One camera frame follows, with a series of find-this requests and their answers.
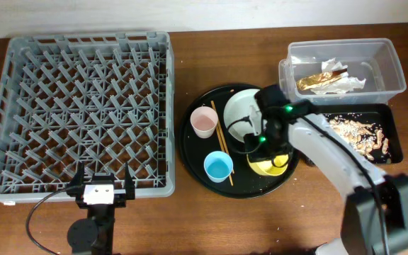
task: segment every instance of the white plate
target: white plate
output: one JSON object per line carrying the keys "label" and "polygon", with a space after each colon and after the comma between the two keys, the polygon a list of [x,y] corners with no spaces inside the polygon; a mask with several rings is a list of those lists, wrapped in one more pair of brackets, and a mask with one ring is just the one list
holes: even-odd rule
{"label": "white plate", "polygon": [[[258,91],[258,89],[245,89],[236,93],[228,100],[223,113],[226,128],[234,121],[250,115],[252,111],[259,111],[256,100],[254,100],[254,94]],[[244,136],[254,133],[254,129],[248,122],[239,122],[231,127],[229,133],[238,141],[244,142]]]}

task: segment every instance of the gray plastic dish rack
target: gray plastic dish rack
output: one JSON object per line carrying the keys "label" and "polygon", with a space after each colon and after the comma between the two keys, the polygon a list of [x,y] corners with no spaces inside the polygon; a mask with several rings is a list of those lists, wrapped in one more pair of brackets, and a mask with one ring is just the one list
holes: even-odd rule
{"label": "gray plastic dish rack", "polygon": [[[136,198],[174,192],[174,54],[167,33],[13,38],[0,82],[0,202],[37,202],[128,162]],[[74,200],[65,193],[49,201]]]}

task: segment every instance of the round black tray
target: round black tray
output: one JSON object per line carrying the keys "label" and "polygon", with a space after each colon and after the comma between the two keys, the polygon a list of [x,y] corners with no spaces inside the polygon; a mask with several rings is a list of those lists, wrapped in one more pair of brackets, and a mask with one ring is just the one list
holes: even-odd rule
{"label": "round black tray", "polygon": [[[221,126],[223,129],[226,129],[223,121],[223,111],[225,110],[226,102],[233,94],[245,89],[259,89],[259,87],[248,84],[228,84],[204,93],[188,107],[185,115],[182,117],[180,133],[178,134],[181,158],[188,172],[206,188],[230,198],[254,198],[274,191],[289,179],[299,160],[298,152],[295,150],[288,168],[282,175],[260,176],[251,170],[246,155],[236,154],[229,150],[229,155],[234,162],[235,174],[232,174],[234,186],[231,186],[229,178],[222,183],[214,183],[208,178],[204,171],[203,163],[209,153],[221,150],[217,132],[215,130],[208,139],[200,139],[191,127],[190,115],[199,106],[212,107],[210,102],[214,101]],[[235,140],[229,133],[225,136],[225,139],[231,139],[232,143],[237,146],[237,149],[244,149],[243,144]]]}

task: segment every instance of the wall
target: wall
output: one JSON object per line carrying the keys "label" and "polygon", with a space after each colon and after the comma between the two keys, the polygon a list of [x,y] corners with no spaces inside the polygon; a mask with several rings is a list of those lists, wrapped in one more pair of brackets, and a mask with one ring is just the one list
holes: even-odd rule
{"label": "wall", "polygon": [[408,22],[408,0],[0,0],[0,38],[398,22]]}

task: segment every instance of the wooden table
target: wooden table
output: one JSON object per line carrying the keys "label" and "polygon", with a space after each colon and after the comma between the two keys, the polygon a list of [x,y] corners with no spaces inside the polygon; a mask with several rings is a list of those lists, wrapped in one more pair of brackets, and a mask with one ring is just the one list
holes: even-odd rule
{"label": "wooden table", "polygon": [[[278,63],[286,58],[289,43],[348,38],[391,39],[408,85],[408,24],[172,33],[176,127],[186,106],[212,87],[233,81],[258,86],[276,83]],[[0,72],[7,43],[0,40]],[[390,174],[408,174],[408,86],[389,105],[404,161],[384,167]],[[171,197],[129,201],[127,208],[116,210],[114,252],[273,253],[315,247],[339,236],[343,204],[316,167],[301,162],[278,190],[261,198],[236,200],[201,186],[187,173],[178,153],[176,158],[176,191]],[[0,254],[41,254],[25,234],[32,206],[0,203]],[[47,247],[68,254],[67,230],[85,215],[75,203],[47,203],[33,218],[33,234]]]}

